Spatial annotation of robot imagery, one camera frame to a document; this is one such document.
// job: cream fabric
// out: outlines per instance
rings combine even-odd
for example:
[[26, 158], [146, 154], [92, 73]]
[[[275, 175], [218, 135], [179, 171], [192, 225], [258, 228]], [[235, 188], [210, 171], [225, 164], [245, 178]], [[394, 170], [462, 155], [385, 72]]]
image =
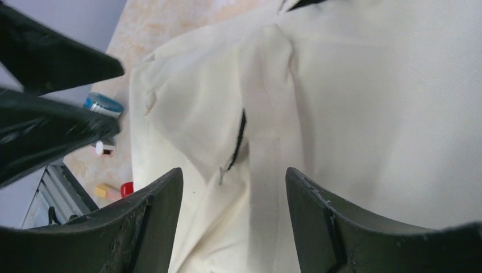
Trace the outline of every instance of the cream fabric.
[[[181, 35], [132, 73], [136, 189], [185, 176], [170, 272], [299, 272], [287, 167], [401, 222], [482, 219], [482, 3], [286, 5]], [[248, 153], [220, 172], [243, 108]]]

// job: marble surface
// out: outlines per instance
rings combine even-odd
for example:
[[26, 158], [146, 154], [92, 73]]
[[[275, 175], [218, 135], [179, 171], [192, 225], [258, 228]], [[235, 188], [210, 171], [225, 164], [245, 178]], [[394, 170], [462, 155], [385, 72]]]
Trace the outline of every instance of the marble surface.
[[98, 82], [92, 91], [105, 94], [126, 107], [121, 116], [122, 132], [116, 137], [111, 158], [99, 158], [90, 146], [64, 158], [77, 180], [103, 207], [110, 202], [93, 195], [97, 184], [119, 189], [132, 181], [131, 138], [128, 112], [128, 81], [131, 69], [151, 51], [168, 40], [190, 30], [221, 22], [250, 11], [269, 0], [128, 0], [120, 17], [107, 53], [121, 60], [123, 77]]

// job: blue container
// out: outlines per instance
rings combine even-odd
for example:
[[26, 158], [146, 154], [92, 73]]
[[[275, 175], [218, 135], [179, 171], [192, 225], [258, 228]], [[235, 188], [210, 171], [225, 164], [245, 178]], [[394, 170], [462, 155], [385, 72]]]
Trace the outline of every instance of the blue container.
[[84, 108], [118, 118], [124, 111], [124, 106], [113, 99], [98, 93], [90, 93], [85, 101]]

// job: black thread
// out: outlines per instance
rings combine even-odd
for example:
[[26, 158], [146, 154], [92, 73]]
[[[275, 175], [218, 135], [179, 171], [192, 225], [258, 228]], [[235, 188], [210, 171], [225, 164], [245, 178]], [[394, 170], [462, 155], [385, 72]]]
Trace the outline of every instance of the black thread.
[[236, 148], [234, 149], [234, 153], [231, 157], [231, 163], [229, 164], [229, 167], [227, 167], [228, 171], [234, 165], [234, 162], [238, 157], [239, 149], [241, 149], [241, 143], [243, 142], [243, 135], [244, 135], [245, 128], [246, 128], [246, 114], [243, 109], [243, 115], [241, 116], [241, 124], [239, 125], [239, 131], [238, 131], [238, 140], [236, 141]]

